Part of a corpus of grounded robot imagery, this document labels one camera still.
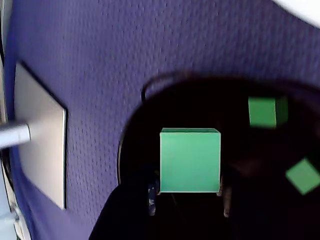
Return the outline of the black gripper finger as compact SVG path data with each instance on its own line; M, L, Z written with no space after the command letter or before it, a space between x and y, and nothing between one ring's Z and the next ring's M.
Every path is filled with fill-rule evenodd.
M233 240L289 240L298 191L281 174L222 176L224 214Z
M149 237L150 194L155 172L138 172L109 195L89 236L90 240L146 240Z

